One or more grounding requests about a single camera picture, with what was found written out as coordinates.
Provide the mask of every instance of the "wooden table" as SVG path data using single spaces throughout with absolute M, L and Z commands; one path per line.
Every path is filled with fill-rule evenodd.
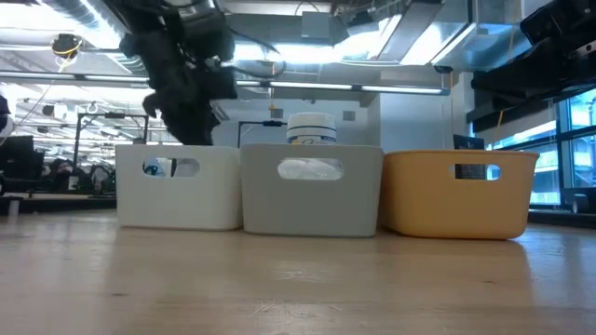
M 596 234 L 510 242 L 0 225 L 0 333 L 594 334 Z

